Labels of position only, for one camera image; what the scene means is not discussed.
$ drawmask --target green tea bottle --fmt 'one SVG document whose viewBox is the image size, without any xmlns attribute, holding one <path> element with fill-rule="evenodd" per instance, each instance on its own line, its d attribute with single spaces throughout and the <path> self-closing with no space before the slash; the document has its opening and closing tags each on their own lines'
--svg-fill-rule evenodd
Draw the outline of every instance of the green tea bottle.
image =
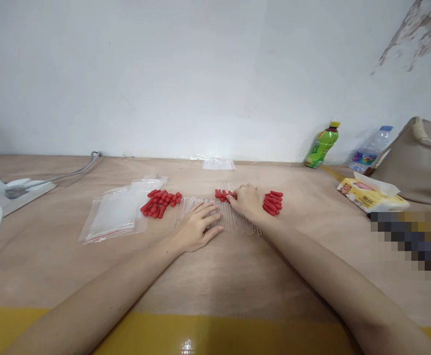
<svg viewBox="0 0 431 355">
<path fill-rule="evenodd" d="M 330 127 L 319 134 L 315 141 L 314 149 L 312 149 L 312 153 L 310 153 L 305 160 L 306 166 L 318 168 L 322 165 L 325 155 L 338 139 L 338 126 L 340 126 L 340 122 L 332 121 Z"/>
</svg>

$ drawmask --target wooden table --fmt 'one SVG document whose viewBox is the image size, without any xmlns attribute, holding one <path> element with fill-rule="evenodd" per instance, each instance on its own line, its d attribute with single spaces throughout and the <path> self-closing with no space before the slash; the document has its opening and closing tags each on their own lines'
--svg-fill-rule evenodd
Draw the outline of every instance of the wooden table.
<svg viewBox="0 0 431 355">
<path fill-rule="evenodd" d="M 77 170 L 88 160 L 0 156 L 0 179 L 46 179 Z M 5 217 L 0 230 L 0 350 L 46 309 L 171 233 L 176 209 L 167 210 L 163 219 L 151 218 L 142 234 L 84 246 L 78 241 L 92 198 L 144 175 L 168 176 L 165 188 L 185 196 L 212 197 L 224 181 L 235 186 L 250 181 L 284 192 L 277 218 L 350 263 L 428 327 L 431 336 L 430 277 L 370 231 L 369 219 L 336 191 L 338 182 L 331 176 L 288 163 L 237 163 L 235 171 L 201 166 L 201 161 L 99 158 L 88 173 L 59 181 L 54 190 Z M 351 352 L 338 322 L 263 237 L 223 233 L 205 248 L 178 258 L 97 352 L 166 353 L 187 348 L 187 339 L 198 354 L 214 349 L 272 353 L 273 346 L 280 352 Z"/>
</svg>

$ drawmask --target handbag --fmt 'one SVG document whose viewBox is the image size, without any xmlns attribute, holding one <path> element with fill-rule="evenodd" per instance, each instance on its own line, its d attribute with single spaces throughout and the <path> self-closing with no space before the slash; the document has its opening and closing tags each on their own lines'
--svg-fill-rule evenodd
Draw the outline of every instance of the handbag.
<svg viewBox="0 0 431 355">
<path fill-rule="evenodd" d="M 395 185 L 406 200 L 431 204 L 431 122 L 411 118 L 365 175 Z"/>
</svg>

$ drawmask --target wall stain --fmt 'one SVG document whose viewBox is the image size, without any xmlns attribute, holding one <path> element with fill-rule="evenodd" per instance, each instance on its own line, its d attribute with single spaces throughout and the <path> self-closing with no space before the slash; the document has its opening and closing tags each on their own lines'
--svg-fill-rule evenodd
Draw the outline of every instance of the wall stain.
<svg viewBox="0 0 431 355">
<path fill-rule="evenodd" d="M 404 48 L 413 40 L 417 43 L 417 47 L 413 48 L 411 55 L 407 58 L 407 64 L 404 67 L 407 71 L 414 69 L 417 58 L 423 57 L 431 51 L 431 0 L 414 1 L 398 31 L 381 55 L 379 66 L 386 62 L 389 52 L 395 47 L 398 52 L 397 58 L 401 57 L 403 50 L 397 47 Z"/>
</svg>

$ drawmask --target yellow floor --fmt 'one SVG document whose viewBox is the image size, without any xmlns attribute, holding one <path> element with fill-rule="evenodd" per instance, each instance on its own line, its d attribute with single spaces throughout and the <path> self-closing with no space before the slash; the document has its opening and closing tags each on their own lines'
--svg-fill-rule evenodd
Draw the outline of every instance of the yellow floor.
<svg viewBox="0 0 431 355">
<path fill-rule="evenodd" d="M 0 352 L 46 312 L 0 307 Z M 354 347 L 333 323 L 131 313 L 95 354 L 355 354 Z"/>
</svg>

